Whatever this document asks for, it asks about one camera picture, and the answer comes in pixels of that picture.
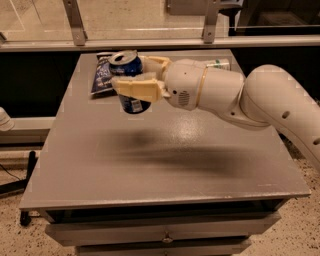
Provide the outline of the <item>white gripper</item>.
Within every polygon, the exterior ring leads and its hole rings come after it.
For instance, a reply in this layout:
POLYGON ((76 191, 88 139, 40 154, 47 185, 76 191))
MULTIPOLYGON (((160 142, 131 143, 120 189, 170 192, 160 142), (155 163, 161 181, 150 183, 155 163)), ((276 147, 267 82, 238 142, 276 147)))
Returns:
POLYGON ((168 57, 161 56, 140 56, 140 60, 143 74, 111 79, 112 87, 119 95, 150 103, 167 98, 173 107, 196 108, 199 86, 206 70, 203 62, 182 59, 172 63, 168 57))

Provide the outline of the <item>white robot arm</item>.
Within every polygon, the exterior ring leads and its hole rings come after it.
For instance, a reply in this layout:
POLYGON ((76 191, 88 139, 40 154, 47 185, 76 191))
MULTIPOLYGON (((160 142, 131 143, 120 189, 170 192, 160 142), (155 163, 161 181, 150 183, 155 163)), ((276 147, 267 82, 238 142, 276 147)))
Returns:
POLYGON ((141 74, 112 78, 118 94, 150 103, 164 99, 173 107, 207 111, 244 129, 272 126, 320 170, 320 107, 284 69, 262 65, 243 76, 211 61, 141 60, 141 74))

